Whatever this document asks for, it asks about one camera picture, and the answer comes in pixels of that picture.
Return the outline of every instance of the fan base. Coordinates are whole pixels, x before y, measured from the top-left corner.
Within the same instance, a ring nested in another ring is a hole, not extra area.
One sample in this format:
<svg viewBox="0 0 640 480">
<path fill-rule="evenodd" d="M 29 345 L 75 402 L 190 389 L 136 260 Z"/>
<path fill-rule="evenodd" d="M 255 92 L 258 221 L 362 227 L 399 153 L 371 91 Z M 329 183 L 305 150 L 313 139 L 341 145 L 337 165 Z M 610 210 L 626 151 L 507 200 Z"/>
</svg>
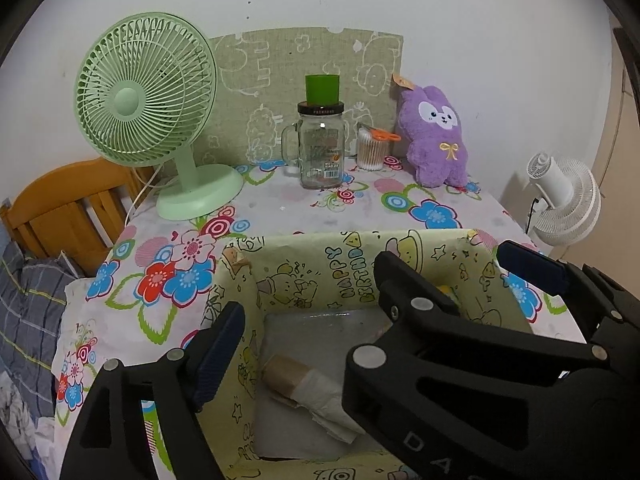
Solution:
<svg viewBox="0 0 640 480">
<path fill-rule="evenodd" d="M 207 164 L 196 168 L 199 184 L 189 191 L 182 188 L 179 177 L 162 189 L 156 210 L 166 220 L 191 220 L 221 208 L 240 193 L 244 179 L 234 168 Z"/>
</svg>

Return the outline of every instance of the yellow bow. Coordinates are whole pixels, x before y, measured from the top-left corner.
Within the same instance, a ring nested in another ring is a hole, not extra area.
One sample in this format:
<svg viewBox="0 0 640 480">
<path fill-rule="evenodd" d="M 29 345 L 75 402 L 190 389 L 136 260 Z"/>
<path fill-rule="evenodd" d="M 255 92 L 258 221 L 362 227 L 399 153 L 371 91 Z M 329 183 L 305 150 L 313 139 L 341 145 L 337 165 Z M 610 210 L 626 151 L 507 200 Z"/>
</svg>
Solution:
<svg viewBox="0 0 640 480">
<path fill-rule="evenodd" d="M 456 157 L 456 151 L 459 150 L 460 147 L 455 142 L 453 144 L 449 144 L 448 142 L 441 142 L 440 149 L 443 152 L 449 150 L 449 153 L 447 153 L 447 160 L 449 160 L 450 158 L 452 158 L 453 160 L 458 160 L 458 158 Z"/>
</svg>

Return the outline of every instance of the plush toy tag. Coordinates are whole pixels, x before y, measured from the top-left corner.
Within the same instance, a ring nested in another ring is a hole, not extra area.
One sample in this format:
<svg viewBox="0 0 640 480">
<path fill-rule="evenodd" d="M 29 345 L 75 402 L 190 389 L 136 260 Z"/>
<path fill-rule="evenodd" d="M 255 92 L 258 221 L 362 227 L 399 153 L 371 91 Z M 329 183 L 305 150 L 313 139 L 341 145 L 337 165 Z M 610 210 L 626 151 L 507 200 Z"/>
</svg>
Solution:
<svg viewBox="0 0 640 480">
<path fill-rule="evenodd" d="M 408 79 L 405 79 L 399 74 L 392 74 L 391 79 L 393 79 L 394 83 L 396 83 L 398 86 L 401 86 L 403 88 L 408 88 L 409 90 L 415 89 L 415 85 L 411 81 L 409 81 Z"/>
</svg>

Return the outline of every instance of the fan stand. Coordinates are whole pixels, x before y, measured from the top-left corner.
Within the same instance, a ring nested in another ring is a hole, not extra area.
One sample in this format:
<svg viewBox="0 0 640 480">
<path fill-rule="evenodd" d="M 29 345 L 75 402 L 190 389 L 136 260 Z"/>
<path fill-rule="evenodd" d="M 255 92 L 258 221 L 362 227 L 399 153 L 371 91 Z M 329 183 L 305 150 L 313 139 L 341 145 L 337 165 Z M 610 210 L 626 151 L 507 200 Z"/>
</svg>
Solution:
<svg viewBox="0 0 640 480">
<path fill-rule="evenodd" d="M 156 209 L 166 220 L 191 220 L 221 208 L 240 193 L 244 179 L 224 164 L 196 167 L 191 146 L 175 150 L 178 176 L 161 189 Z"/>
</svg>

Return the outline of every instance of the glass jar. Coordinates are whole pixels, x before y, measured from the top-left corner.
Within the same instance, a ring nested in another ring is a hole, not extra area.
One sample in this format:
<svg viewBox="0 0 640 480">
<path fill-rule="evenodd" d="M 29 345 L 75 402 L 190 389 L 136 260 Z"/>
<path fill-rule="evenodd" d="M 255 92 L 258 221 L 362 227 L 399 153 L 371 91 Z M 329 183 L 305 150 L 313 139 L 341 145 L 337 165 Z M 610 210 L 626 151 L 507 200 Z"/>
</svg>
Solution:
<svg viewBox="0 0 640 480">
<path fill-rule="evenodd" d="M 307 189 L 342 184 L 344 173 L 344 104 L 298 104 L 300 120 L 282 131 L 282 158 L 300 168 L 300 183 Z"/>
</svg>

